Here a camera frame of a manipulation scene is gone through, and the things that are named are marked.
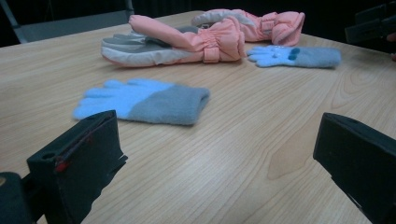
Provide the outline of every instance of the table surface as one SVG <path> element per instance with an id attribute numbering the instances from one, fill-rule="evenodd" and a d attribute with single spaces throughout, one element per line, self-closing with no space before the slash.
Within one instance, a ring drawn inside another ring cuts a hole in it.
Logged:
<path id="1" fill-rule="evenodd" d="M 158 20 L 177 27 L 199 13 Z M 85 90 L 154 78 L 209 88 L 209 103 L 191 127 L 119 120 L 129 160 L 84 223 L 369 223 L 312 153 L 324 112 L 396 138 L 388 54 L 302 35 L 299 46 L 340 49 L 342 64 L 123 68 L 104 60 L 102 38 L 129 32 L 125 24 L 0 49 L 0 171 L 27 175 L 26 159 L 77 123 L 72 111 Z"/>

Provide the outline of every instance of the pink ski glove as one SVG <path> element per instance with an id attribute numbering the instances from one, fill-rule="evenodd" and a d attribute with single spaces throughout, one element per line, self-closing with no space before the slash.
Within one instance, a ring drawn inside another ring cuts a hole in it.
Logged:
<path id="1" fill-rule="evenodd" d="M 218 63 L 237 61 L 246 57 L 245 38 L 237 19 L 225 18 L 209 29 L 191 27 L 180 32 L 152 18 L 133 15 L 129 23 L 132 29 L 146 35 L 141 46 L 127 43 L 102 42 L 105 59 L 123 66 L 142 67 L 172 63 Z"/>
<path id="2" fill-rule="evenodd" d="M 300 39 L 305 14 L 276 12 L 256 17 L 241 9 L 213 9 L 192 19 L 191 24 L 201 27 L 233 16 L 241 23 L 241 31 L 248 42 L 271 40 L 274 45 L 294 46 Z"/>

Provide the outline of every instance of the light blue glove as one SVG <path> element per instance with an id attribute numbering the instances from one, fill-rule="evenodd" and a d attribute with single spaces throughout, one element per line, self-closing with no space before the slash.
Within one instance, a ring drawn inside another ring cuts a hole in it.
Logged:
<path id="1" fill-rule="evenodd" d="M 116 110 L 117 118 L 192 125 L 209 99 L 209 90 L 174 83 L 135 78 L 126 84 L 117 80 L 105 82 L 103 88 L 85 92 L 85 97 L 74 110 L 75 119 Z"/>
<path id="2" fill-rule="evenodd" d="M 259 67 L 277 65 L 330 68 L 341 62 L 341 53 L 333 48 L 314 47 L 254 47 L 247 51 L 248 59 Z"/>

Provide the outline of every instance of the dark background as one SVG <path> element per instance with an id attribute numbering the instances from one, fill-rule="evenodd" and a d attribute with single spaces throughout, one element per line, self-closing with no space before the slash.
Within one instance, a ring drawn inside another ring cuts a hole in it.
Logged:
<path id="1" fill-rule="evenodd" d="M 354 25 L 355 13 L 386 3 L 386 0 L 133 0 L 135 14 L 152 18 L 189 10 L 240 8 L 262 16 L 270 12 L 298 11 L 305 13 L 303 33 L 346 43 L 345 28 Z M 28 24 L 86 16 L 124 9 L 123 0 L 8 0 L 18 23 Z M 19 44 L 8 20 L 0 11 L 0 47 Z M 395 52 L 396 44 L 384 38 L 355 44 L 368 49 Z"/>

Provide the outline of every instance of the chair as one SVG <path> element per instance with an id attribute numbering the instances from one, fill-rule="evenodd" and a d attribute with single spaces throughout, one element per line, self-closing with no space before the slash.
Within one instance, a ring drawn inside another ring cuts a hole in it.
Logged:
<path id="1" fill-rule="evenodd" d="M 18 24 L 8 6 L 7 0 L 0 0 L 0 4 L 7 15 L 16 37 L 19 39 L 20 43 L 23 44 L 125 24 L 128 22 L 129 17 L 134 14 L 134 7 L 132 0 L 124 1 L 125 10 L 121 11 L 26 25 Z"/>

